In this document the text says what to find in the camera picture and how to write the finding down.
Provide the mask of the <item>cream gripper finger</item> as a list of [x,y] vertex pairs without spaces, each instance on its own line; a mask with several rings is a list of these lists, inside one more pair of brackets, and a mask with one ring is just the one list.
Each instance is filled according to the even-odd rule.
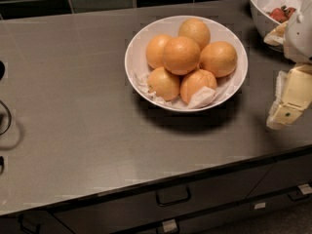
[[289,72],[280,71],[276,80],[275,101],[266,125],[281,130],[293,124],[312,103],[312,65],[297,63]]
[[285,21],[272,29],[264,37],[264,42],[270,46],[284,46],[287,43],[286,32],[288,29],[288,22]]

